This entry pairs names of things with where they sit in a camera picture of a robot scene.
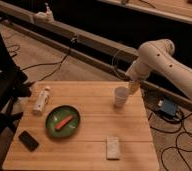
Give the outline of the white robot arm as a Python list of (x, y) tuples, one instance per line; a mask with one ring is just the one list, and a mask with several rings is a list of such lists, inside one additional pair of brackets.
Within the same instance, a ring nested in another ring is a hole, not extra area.
[(169, 39), (147, 41), (138, 48), (138, 58), (126, 75), (132, 81), (143, 81), (156, 70), (192, 100), (192, 69), (175, 60), (174, 51), (175, 45)]

